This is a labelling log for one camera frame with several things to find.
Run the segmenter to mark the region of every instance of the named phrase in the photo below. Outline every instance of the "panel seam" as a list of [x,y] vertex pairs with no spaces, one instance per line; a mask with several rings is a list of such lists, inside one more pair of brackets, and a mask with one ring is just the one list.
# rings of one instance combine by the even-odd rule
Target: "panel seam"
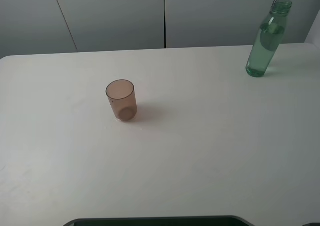
[[167,22],[166,22],[166,0],[163,0],[163,10],[164,10],[164,48],[167,48]]
[[69,33],[70,33],[70,36],[71,36],[71,39],[72,39],[73,44],[74,44],[74,46],[75,46],[75,49],[76,49],[77,52],[79,52],[78,47],[77,47],[76,42],[75,42],[75,39],[74,39],[74,37],[73,37],[73,35],[72,35],[72,33],[71,33],[70,27],[69,27],[69,25],[68,25],[68,22],[67,22],[67,20],[66,20],[65,15],[64,15],[64,12],[63,12],[63,10],[62,10],[62,8],[61,8],[61,5],[60,5],[60,3],[59,3],[59,0],[56,0],[56,2],[58,3],[58,6],[59,6],[60,11],[61,11],[61,13],[62,13],[62,16],[63,16],[63,19],[64,19],[64,21],[65,21],[66,27],[68,28],[68,31],[69,31]]

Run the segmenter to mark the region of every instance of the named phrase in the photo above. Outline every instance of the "plastic cup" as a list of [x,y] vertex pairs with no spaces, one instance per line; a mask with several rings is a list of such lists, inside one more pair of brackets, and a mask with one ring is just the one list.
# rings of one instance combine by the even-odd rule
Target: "plastic cup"
[[131,81],[126,79],[115,80],[106,87],[105,92],[116,118],[127,122],[135,117],[137,101],[135,86]]

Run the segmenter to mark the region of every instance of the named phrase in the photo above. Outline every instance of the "brown cup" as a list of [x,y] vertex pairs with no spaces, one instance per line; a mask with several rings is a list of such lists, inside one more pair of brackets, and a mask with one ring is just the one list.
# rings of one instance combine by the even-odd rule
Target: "brown cup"
[[137,113],[135,86],[131,81],[119,79],[106,87],[106,95],[116,118],[123,122],[133,119]]

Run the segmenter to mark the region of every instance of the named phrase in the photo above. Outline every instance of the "glass bottle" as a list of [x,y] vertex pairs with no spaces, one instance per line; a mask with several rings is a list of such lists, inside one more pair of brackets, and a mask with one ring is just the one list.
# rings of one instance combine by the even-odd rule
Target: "glass bottle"
[[291,6],[290,0],[276,0],[261,23],[245,67],[249,75],[262,77],[265,74],[284,36]]

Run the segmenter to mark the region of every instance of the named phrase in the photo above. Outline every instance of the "cabinet door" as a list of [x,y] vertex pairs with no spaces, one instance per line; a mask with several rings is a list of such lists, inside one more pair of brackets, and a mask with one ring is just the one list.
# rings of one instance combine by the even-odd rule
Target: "cabinet door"
[[0,58],[75,52],[57,0],[0,0]]
[[163,48],[164,0],[58,0],[79,51]]
[[167,47],[253,44],[274,0],[165,0]]
[[320,0],[291,0],[284,43],[304,42],[320,10]]

